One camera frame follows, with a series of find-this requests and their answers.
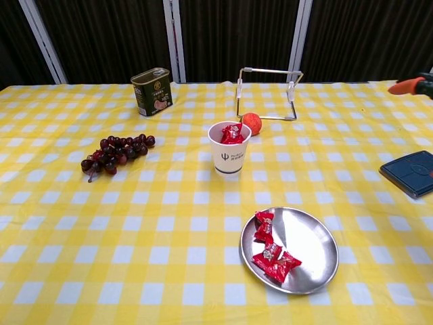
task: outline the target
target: metal stand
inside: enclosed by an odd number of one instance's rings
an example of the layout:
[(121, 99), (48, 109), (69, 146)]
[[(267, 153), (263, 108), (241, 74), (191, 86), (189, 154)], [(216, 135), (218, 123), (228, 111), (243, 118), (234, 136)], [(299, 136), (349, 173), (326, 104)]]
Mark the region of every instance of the metal stand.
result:
[(242, 115), (239, 113), (240, 100), (242, 96), (242, 73), (243, 72), (268, 72), (268, 73), (279, 73), (286, 74), (290, 76), (298, 75), (295, 82), (290, 81), (288, 83), (287, 98), (289, 100), (290, 106), (292, 107), (292, 116), (260, 116), (263, 120), (281, 120), (281, 121), (295, 121), (297, 119), (295, 105), (293, 104), (295, 100), (295, 86), (299, 83), (299, 80), (304, 75), (301, 71), (284, 71), (284, 70), (269, 70), (269, 69), (255, 69), (255, 68), (241, 68), (239, 71), (239, 79), (237, 80), (236, 89), (236, 114), (237, 117), (241, 118)]

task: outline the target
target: plate rim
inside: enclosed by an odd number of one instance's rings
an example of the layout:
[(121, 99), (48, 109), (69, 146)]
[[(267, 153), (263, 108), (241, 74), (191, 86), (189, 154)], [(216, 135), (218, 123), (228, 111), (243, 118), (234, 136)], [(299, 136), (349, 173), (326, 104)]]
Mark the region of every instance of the plate rim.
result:
[(265, 283), (267, 286), (270, 286), (271, 288), (274, 288), (275, 290), (278, 290), (278, 291), (283, 292), (283, 293), (288, 293), (288, 294), (291, 294), (291, 295), (309, 295), (309, 294), (311, 294), (313, 292), (316, 292), (316, 291), (322, 289), (323, 287), (327, 286), (331, 282), (331, 280), (334, 279), (334, 277), (335, 277), (335, 275), (337, 273), (338, 266), (340, 264), (340, 256), (339, 256), (340, 252), (338, 251), (338, 245), (337, 245), (337, 242), (336, 242), (334, 236), (332, 236), (332, 233), (330, 232), (330, 230), (323, 224), (323, 222), (321, 222), (320, 220), (318, 220), (318, 218), (316, 218), (316, 217), (312, 216), (311, 214), (309, 214), (309, 213), (307, 213), (305, 211), (302, 211), (300, 209), (291, 208), (291, 207), (269, 207), (267, 209), (263, 209), (263, 210), (260, 210), (258, 212), (265, 212), (265, 211), (268, 211), (270, 209), (287, 209), (287, 210), (292, 210), (292, 211), (298, 211), (298, 212), (301, 212), (301, 213), (304, 213), (304, 214), (308, 215), (309, 217), (311, 217), (315, 221), (317, 221), (320, 225), (322, 225), (322, 227), (326, 230), (326, 232), (331, 237), (332, 242), (334, 243), (334, 246), (336, 248), (336, 252), (337, 252), (336, 266), (335, 266), (335, 268), (334, 268), (331, 276), (323, 284), (321, 284), (320, 286), (318, 286), (318, 287), (316, 287), (316, 288), (314, 288), (312, 290), (305, 291), (305, 292), (298, 292), (298, 291), (294, 292), (294, 291), (286, 290), (286, 289), (283, 289), (283, 288), (280, 288), (280, 287), (274, 285), (270, 281), (266, 281), (265, 279), (261, 278), (252, 269), (251, 265), (248, 263), (248, 260), (247, 260), (247, 258), (245, 256), (245, 252), (244, 252), (244, 245), (242, 244), (242, 238), (244, 237), (244, 232), (245, 232), (246, 226), (255, 218), (255, 214), (253, 214), (253, 216), (251, 218), (249, 218), (247, 222), (245, 222), (245, 225), (244, 225), (244, 228), (242, 229), (241, 237), (240, 237), (240, 248), (241, 248), (242, 259), (244, 260), (244, 263), (246, 264), (246, 266), (248, 267), (248, 269), (250, 269), (250, 271), (256, 276), (256, 278), (258, 278), (261, 282)]

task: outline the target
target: black case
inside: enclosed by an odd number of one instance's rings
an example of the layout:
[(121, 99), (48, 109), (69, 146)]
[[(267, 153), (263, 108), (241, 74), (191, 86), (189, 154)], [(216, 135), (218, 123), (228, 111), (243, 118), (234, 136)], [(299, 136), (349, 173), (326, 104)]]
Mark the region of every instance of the black case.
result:
[(380, 173), (412, 198), (433, 191), (433, 154), (423, 150), (380, 167)]

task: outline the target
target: grapes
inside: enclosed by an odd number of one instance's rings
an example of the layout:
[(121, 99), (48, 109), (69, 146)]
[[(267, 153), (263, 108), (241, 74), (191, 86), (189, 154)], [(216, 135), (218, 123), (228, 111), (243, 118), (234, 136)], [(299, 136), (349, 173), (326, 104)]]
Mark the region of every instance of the grapes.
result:
[(100, 142), (101, 149), (107, 148), (110, 144), (108, 143), (107, 139), (102, 139)]
[(155, 137), (153, 135), (149, 135), (146, 138), (145, 144), (148, 148), (155, 146)]
[(146, 137), (140, 134), (138, 137), (120, 138), (109, 136), (99, 142), (100, 149), (96, 150), (81, 161), (81, 170), (89, 175), (88, 182), (91, 183), (95, 173), (105, 170), (109, 175), (117, 173), (117, 165), (125, 165), (128, 159), (145, 156), (148, 148), (155, 145), (155, 137)]

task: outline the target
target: red candy wrapper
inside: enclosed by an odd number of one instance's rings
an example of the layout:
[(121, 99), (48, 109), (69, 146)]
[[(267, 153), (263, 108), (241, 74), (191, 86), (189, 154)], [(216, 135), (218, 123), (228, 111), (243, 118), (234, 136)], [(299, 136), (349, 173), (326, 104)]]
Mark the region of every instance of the red candy wrapper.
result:
[(242, 123), (227, 125), (223, 131), (222, 144), (241, 144), (245, 138), (241, 134)]
[(284, 252), (283, 256), (279, 260), (275, 261), (265, 269), (265, 274), (270, 276), (272, 279), (276, 279), (278, 282), (283, 283), (290, 270), (301, 264), (301, 261), (295, 259), (288, 252)]
[(256, 218), (261, 223), (261, 225), (258, 227), (256, 233), (254, 234), (254, 237), (257, 240), (261, 240), (262, 242), (266, 242), (268, 240), (273, 242), (273, 238), (272, 238), (273, 213), (257, 212)]
[(252, 261), (259, 266), (262, 270), (266, 271), (267, 268), (271, 267), (273, 263), (278, 259), (283, 248), (268, 240), (265, 244), (265, 250), (260, 254), (252, 257)]

